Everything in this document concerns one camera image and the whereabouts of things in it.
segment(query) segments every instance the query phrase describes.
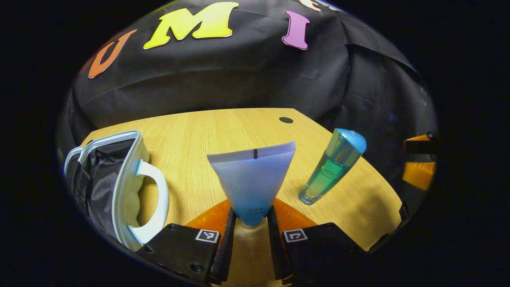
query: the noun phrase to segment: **mug handle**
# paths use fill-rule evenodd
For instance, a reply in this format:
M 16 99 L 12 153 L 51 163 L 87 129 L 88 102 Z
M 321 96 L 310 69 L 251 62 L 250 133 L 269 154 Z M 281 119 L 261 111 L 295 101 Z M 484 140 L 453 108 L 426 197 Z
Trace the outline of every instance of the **mug handle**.
M 158 205 L 150 220 L 144 226 L 127 226 L 138 243 L 144 245 L 158 234 L 165 225 L 169 205 L 168 185 L 161 170 L 143 160 L 140 160 L 136 175 L 150 176 L 158 186 Z

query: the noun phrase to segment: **wooden table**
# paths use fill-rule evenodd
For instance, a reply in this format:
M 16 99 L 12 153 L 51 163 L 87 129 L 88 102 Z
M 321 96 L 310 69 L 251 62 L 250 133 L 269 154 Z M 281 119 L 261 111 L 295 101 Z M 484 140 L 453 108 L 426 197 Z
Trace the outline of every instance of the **wooden table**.
M 284 123 L 280 117 L 291 118 Z M 321 200 L 308 206 L 297 195 L 312 174 L 331 133 L 294 109 L 250 108 L 188 112 L 140 119 L 92 132 L 83 142 L 138 130 L 149 163 L 165 175 L 170 192 L 166 224 L 187 224 L 226 199 L 206 155 L 296 141 L 296 153 L 277 198 L 318 224 L 334 222 L 361 248 L 369 248 L 400 223 L 402 205 L 388 182 L 364 159 Z M 140 225 L 154 212 L 155 183 L 146 177 L 139 192 Z M 255 229 L 236 224 L 228 281 L 222 286 L 278 286 L 274 280 L 267 221 Z

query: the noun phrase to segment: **pink letter i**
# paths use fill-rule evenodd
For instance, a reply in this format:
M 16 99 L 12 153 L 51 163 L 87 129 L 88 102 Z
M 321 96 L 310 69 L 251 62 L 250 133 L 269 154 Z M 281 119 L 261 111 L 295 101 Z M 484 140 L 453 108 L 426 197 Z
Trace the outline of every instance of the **pink letter i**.
M 308 44 L 304 41 L 304 32 L 310 20 L 289 10 L 285 10 L 285 13 L 289 15 L 289 31 L 287 36 L 282 38 L 282 41 L 301 50 L 308 49 Z

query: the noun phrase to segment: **yellow letter m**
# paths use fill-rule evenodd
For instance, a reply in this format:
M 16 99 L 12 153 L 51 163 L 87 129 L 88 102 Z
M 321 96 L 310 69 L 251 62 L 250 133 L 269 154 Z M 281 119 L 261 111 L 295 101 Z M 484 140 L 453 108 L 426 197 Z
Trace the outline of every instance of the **yellow letter m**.
M 161 23 L 143 48 L 147 50 L 166 44 L 170 40 L 170 36 L 167 36 L 170 28 L 175 38 L 182 40 L 199 23 L 200 28 L 193 32 L 194 38 L 230 37 L 232 30 L 228 28 L 228 18 L 232 9 L 237 6 L 239 3 L 236 2 L 218 2 L 205 7 L 195 15 L 186 8 L 165 14 L 161 16 Z

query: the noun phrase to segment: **green liquid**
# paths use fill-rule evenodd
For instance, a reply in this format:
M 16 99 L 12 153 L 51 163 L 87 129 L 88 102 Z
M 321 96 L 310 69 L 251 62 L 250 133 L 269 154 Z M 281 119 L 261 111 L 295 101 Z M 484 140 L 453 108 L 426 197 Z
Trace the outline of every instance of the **green liquid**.
M 322 155 L 312 176 L 299 194 L 299 199 L 308 205 L 314 204 L 337 184 L 350 170 L 326 155 Z

